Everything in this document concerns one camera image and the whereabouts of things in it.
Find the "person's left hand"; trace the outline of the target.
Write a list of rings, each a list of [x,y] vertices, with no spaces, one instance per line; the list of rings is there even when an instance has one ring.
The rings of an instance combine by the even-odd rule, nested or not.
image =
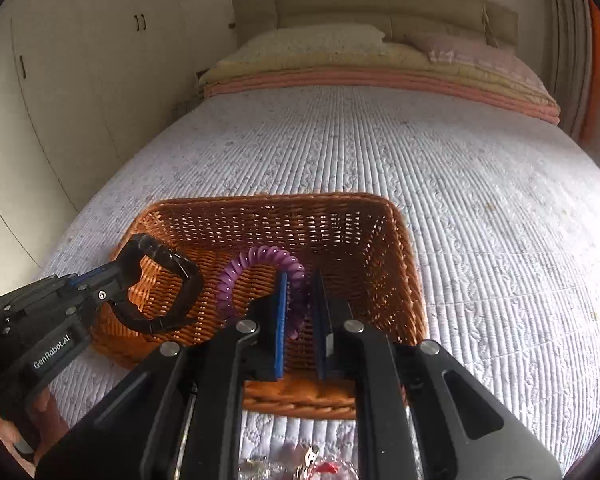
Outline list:
[[[32,430],[27,438],[12,420],[0,416],[0,441],[26,479],[33,479],[40,459],[65,437],[69,426],[59,413],[57,400],[48,387],[24,410],[24,421],[26,429]]]

